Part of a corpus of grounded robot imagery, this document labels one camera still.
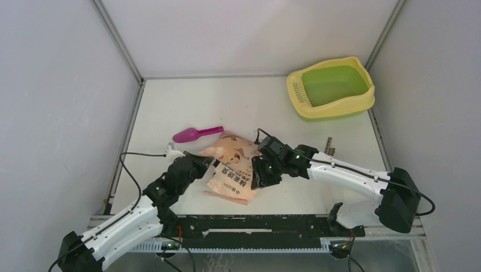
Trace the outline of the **pink cat litter bag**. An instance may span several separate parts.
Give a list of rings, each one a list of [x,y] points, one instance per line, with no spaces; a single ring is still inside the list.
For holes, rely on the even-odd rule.
[[[232,132],[224,131],[212,146],[200,152],[217,159],[213,177],[207,182],[206,196],[248,205],[256,191],[251,189],[254,169],[252,158],[260,155],[258,146]]]

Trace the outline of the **black sealing clip strip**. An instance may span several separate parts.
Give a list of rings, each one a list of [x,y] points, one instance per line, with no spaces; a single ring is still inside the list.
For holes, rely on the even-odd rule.
[[[335,151],[336,151],[336,148],[334,148],[332,146],[332,140],[333,140],[332,137],[328,137],[327,143],[326,143],[326,146],[325,146],[325,149],[324,149],[324,153],[329,155],[329,156],[334,156]]]

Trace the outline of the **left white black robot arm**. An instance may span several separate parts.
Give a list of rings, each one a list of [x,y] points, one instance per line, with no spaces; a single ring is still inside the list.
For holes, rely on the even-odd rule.
[[[121,212],[82,234],[68,233],[51,267],[58,266],[61,271],[104,271],[147,239],[173,235],[178,217],[171,206],[194,181],[218,164],[214,157],[182,152]]]

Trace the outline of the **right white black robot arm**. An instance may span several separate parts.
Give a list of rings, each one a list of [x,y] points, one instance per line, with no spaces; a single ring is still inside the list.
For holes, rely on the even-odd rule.
[[[253,190],[277,185],[283,175],[288,175],[331,182],[366,198],[356,203],[334,204],[327,217],[328,230],[333,235],[378,224],[398,233],[411,232],[421,194],[406,170],[366,169],[304,144],[291,148],[270,136],[260,142],[258,152],[251,159]]]

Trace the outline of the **magenta plastic scoop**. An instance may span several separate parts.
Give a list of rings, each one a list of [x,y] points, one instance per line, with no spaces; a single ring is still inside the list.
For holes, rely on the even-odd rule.
[[[194,127],[187,128],[181,132],[176,133],[172,140],[175,143],[187,143],[198,140],[201,137],[222,133],[224,131],[223,126],[212,127],[208,129],[197,130]]]

